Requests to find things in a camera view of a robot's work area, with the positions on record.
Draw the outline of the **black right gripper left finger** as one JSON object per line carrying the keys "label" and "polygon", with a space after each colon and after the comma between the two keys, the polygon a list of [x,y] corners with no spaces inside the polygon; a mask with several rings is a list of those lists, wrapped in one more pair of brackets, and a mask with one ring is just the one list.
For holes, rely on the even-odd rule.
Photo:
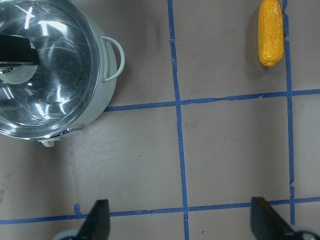
{"label": "black right gripper left finger", "polygon": [[76,239],[107,240],[110,229],[109,201],[107,199],[97,200],[76,235]]}

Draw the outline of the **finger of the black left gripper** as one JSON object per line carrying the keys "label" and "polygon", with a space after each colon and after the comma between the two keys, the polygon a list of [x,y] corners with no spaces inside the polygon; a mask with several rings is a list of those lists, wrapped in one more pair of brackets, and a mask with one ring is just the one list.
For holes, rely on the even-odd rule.
{"label": "finger of the black left gripper", "polygon": [[0,65],[21,66],[40,64],[38,51],[32,48],[28,38],[13,35],[0,35]]}

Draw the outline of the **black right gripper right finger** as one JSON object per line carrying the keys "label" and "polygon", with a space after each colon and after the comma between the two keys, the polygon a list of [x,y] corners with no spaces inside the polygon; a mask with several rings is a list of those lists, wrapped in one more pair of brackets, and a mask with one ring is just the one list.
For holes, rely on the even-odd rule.
{"label": "black right gripper right finger", "polygon": [[256,240],[297,240],[297,234],[263,197],[252,197],[250,229]]}

